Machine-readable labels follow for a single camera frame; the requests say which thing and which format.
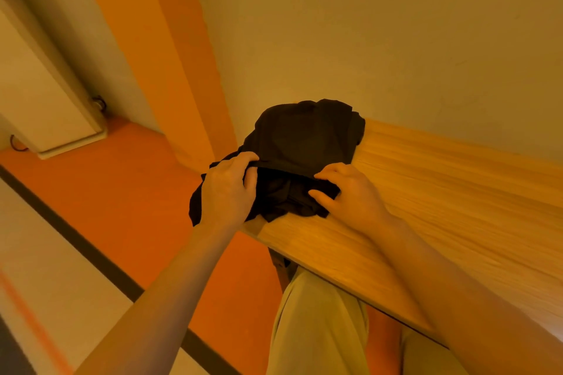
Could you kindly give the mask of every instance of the electrical cord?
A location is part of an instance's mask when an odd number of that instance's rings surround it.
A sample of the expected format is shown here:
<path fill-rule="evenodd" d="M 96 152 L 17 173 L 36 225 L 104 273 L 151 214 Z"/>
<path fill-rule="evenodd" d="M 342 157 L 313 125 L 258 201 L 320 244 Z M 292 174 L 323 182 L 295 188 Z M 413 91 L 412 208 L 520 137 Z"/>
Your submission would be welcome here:
<path fill-rule="evenodd" d="M 11 135 L 11 136 L 10 136 L 10 145 L 11 145 L 11 147 L 12 147 L 15 151 L 24 152 L 24 151 L 29 150 L 28 147 L 26 147 L 26 148 L 18 148 L 18 147 L 16 147 L 16 145 L 13 143 L 13 139 L 14 139 L 15 137 L 16 137 L 15 135 Z"/>

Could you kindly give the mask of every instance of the black cloth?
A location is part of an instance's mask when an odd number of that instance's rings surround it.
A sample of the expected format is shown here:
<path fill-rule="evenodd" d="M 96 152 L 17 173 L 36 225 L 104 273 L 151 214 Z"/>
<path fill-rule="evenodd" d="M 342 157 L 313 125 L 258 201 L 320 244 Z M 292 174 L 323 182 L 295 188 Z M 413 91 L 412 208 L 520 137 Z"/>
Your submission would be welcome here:
<path fill-rule="evenodd" d="M 243 145 L 223 159 L 241 151 L 254 151 L 260 157 L 249 164 L 258 167 L 258 183 L 247 221 L 260 214 L 271 222 L 288 212 L 326 217 L 328 211 L 308 191 L 320 190 L 335 198 L 340 190 L 313 176 L 330 163 L 350 163 L 364 129 L 365 120 L 340 101 L 301 101 L 265 110 Z M 201 185 L 191 197 L 189 214 L 194 226 L 201 221 Z"/>

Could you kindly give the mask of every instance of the wood grain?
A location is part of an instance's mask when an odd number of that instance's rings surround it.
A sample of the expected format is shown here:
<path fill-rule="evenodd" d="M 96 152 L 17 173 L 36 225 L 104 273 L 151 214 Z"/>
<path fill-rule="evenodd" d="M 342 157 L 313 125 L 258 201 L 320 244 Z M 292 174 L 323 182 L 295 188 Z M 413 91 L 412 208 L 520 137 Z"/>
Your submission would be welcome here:
<path fill-rule="evenodd" d="M 563 340 L 563 167 L 373 120 L 352 164 L 429 244 Z M 243 230 L 440 341 L 376 247 L 333 217 Z"/>

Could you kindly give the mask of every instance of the hand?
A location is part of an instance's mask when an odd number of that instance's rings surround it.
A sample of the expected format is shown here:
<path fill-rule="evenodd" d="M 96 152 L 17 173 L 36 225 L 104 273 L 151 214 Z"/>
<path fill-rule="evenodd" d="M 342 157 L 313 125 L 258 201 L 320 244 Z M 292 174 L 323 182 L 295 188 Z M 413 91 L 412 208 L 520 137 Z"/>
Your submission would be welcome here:
<path fill-rule="evenodd" d="M 349 227 L 372 236 L 377 229 L 395 219 L 385 208 L 377 188 L 354 166 L 344 163 L 326 165 L 315 178 L 328 180 L 340 188 L 334 200 L 318 190 L 310 190 L 309 194 Z"/>
<path fill-rule="evenodd" d="M 245 151 L 209 170 L 201 187 L 201 224 L 234 234 L 250 213 L 256 198 L 256 167 L 244 170 L 258 156 Z"/>

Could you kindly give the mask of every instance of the forearm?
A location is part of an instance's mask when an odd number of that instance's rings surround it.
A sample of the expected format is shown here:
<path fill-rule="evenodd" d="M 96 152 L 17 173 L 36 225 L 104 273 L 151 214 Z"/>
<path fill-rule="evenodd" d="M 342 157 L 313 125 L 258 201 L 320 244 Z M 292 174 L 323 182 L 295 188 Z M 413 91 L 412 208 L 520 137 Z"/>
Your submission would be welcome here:
<path fill-rule="evenodd" d="M 563 373 L 563 344 L 440 255 L 403 221 L 368 235 L 471 374 Z"/>
<path fill-rule="evenodd" d="M 76 374 L 168 374 L 207 280 L 232 235 L 196 226 L 190 243 L 123 315 Z"/>

